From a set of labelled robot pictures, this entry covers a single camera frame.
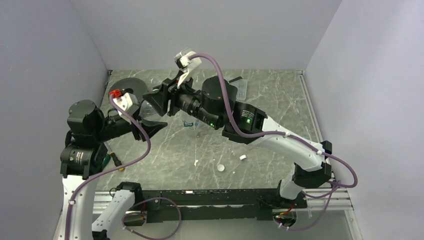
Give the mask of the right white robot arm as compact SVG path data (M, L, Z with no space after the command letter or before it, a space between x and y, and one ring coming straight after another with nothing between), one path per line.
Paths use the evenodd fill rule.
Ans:
M289 174L278 184L276 203L289 207L304 189L318 188L332 177L332 167L325 161L326 143L309 141L290 132L259 108L236 100L238 89L207 78L200 90L192 82L178 86L175 79L165 79L153 92L145 93L147 101L160 115L173 116L183 111L205 123L229 141L267 148L293 161Z

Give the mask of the clear bottle white cap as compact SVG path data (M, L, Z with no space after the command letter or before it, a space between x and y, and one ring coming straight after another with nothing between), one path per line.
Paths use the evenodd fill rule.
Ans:
M159 122L161 120L161 116L152 107L152 105L145 100L143 100L140 105L139 117L141 118L141 121L144 123Z

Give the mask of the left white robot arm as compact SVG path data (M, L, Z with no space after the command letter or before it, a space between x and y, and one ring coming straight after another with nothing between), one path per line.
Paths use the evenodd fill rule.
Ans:
M105 117L91 100L74 103L68 110L70 128L65 148L60 154L63 184L62 219L58 240L109 240L113 229L126 211L137 210L144 203L142 187L135 182L122 182L111 202L93 219L96 189L104 172L105 143L132 132L136 140L145 140L142 133L118 115Z

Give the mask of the labelled water bottle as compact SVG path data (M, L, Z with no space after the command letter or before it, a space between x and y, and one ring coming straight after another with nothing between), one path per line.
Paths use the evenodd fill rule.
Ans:
M187 133L187 135L189 137L196 138L199 133L199 120L187 114L182 117L182 123L184 131Z

